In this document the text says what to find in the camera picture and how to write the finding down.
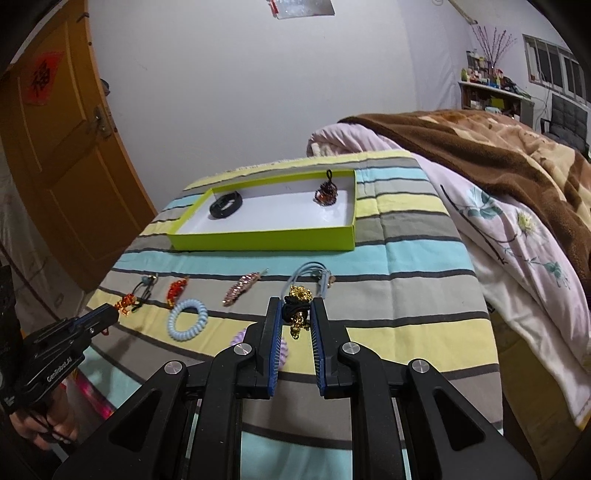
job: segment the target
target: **black chair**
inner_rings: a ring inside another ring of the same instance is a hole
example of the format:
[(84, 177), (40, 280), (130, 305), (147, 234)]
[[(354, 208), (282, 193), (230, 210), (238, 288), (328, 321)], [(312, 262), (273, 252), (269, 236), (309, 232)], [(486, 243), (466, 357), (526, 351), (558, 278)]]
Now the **black chair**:
[[(546, 132), (545, 125), (550, 124)], [(587, 112), (573, 102), (552, 95), (552, 120), (540, 119), (542, 134), (568, 147), (580, 151), (589, 158), (587, 143)]]

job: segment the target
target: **cable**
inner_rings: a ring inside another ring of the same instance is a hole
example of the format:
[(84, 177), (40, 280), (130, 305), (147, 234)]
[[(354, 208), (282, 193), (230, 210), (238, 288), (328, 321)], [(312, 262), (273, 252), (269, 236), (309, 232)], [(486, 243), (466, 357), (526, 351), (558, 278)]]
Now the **cable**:
[[(546, 79), (544, 78), (544, 73), (540, 72), (540, 75), (542, 77), (542, 81), (545, 82)], [(550, 98), (550, 89), (547, 87), (544, 87), (544, 88), (546, 88), (546, 100), (544, 101), (544, 109), (541, 111), (538, 118), (535, 120), (534, 128), (538, 124), (540, 119), (542, 118), (542, 115), (544, 115), (544, 114), (548, 115), (548, 99)]]
[(39, 302), (39, 304), (41, 305), (41, 307), (43, 307), (43, 309), (51, 316), (51, 318), (53, 318), (56, 322), (59, 322), (60, 321), (60, 318), (53, 312), (53, 310), (51, 310), (49, 308), (49, 306), (47, 305), (47, 303), (45, 303), (43, 301), (43, 299), (39, 296), (39, 294), (35, 291), (35, 289), (27, 281), (27, 278), (21, 272), (21, 270), (17, 267), (16, 263), (14, 262), (14, 260), (12, 259), (12, 257), (8, 254), (8, 251), (6, 250), (6, 247), (4, 246), (4, 244), (2, 242), (0, 242), (0, 252), (2, 252), (2, 254), (4, 255), (4, 257), (8, 261), (8, 264), (14, 270), (14, 272), (18, 275), (18, 277), (21, 279), (21, 281), (23, 282), (23, 284), (25, 284), (27, 286), (27, 289), (31, 292), (31, 295), (33, 295), (33, 298), (35, 298), (35, 300), (37, 300)]
[(297, 270), (292, 273), (291, 277), (287, 279), (283, 290), (281, 290), (282, 300), (286, 297), (290, 287), (297, 281), (297, 279), (306, 273), (312, 275), (313, 277), (315, 276), (320, 278), (318, 282), (319, 296), (323, 299), (326, 298), (326, 291), (330, 282), (330, 270), (328, 270), (326, 266), (320, 262), (306, 262), (305, 264), (299, 266)]
[[(42, 265), (39, 267), (39, 269), (38, 269), (38, 270), (35, 270), (35, 271), (34, 271), (34, 272), (31, 274), (31, 276), (30, 276), (30, 277), (29, 277), (29, 279), (27, 280), (27, 283), (28, 283), (28, 284), (30, 284), (30, 283), (31, 283), (31, 281), (32, 281), (32, 280), (33, 280), (33, 279), (34, 279), (36, 276), (38, 276), (38, 275), (39, 275), (39, 273), (41, 273), (41, 272), (43, 271), (43, 269), (44, 269), (44, 268), (45, 268), (45, 266), (47, 265), (47, 262), (48, 262), (48, 261), (49, 261), (49, 257), (47, 257), (47, 258), (46, 258), (46, 259), (43, 261)], [(23, 288), (27, 288), (27, 284), (25, 284), (25, 283), (24, 283), (24, 284), (22, 284), (20, 287), (17, 287), (17, 288), (15, 288), (15, 289), (14, 289), (14, 293), (15, 293), (15, 294), (17, 294), (17, 293), (18, 293), (18, 292), (20, 292), (20, 291), (21, 291)]]

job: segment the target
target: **gold charm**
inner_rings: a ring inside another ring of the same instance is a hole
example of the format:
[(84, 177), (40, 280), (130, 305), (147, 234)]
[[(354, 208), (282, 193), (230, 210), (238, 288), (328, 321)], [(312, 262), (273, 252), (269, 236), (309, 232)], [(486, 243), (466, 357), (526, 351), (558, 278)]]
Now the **gold charm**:
[[(290, 297), (295, 297), (299, 301), (310, 303), (312, 301), (312, 292), (305, 287), (292, 285), (290, 287)], [(310, 321), (308, 312), (296, 312), (291, 318), (290, 333), (294, 340), (300, 337), (300, 330), (310, 330)]]

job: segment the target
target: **white wall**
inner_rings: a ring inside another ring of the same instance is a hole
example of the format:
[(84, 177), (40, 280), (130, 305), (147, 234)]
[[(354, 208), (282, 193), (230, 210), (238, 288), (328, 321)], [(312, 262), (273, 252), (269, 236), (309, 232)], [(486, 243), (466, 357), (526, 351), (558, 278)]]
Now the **white wall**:
[[(495, 27), (501, 31), (507, 29), (508, 33), (518, 39), (499, 62), (499, 68), (519, 87), (535, 97), (533, 98), (534, 128), (539, 131), (539, 118), (551, 118), (553, 92), (529, 81), (523, 35), (541, 38), (569, 50), (568, 45), (549, 20), (527, 0), (456, 0), (456, 2), (481, 26), (485, 25), (487, 29), (492, 30)], [(481, 52), (475, 37), (473, 35), (472, 37), (474, 47)], [(591, 143), (591, 112), (587, 116), (587, 143)]]
[(407, 29), (417, 91), (417, 109), (430, 111), (461, 107), (457, 81), (472, 49), (472, 30), (444, 0), (398, 0)]
[(264, 0), (89, 3), (109, 105), (157, 208), (199, 177), (305, 156), (344, 116), (416, 109), (397, 2), (293, 20)]

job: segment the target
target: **decorative branch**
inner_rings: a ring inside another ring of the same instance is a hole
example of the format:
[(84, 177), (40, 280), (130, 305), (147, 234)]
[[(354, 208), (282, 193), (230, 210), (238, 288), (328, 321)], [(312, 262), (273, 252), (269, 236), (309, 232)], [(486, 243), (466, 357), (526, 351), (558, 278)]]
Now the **decorative branch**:
[(472, 31), (478, 40), (478, 44), (482, 49), (485, 59), (488, 60), (493, 70), (496, 68), (496, 65), (503, 55), (517, 42), (517, 38), (512, 34), (507, 35), (507, 30), (498, 33), (496, 27), (492, 36), (492, 44), (486, 27), (477, 25), (476, 28), (474, 28), (473, 26)]

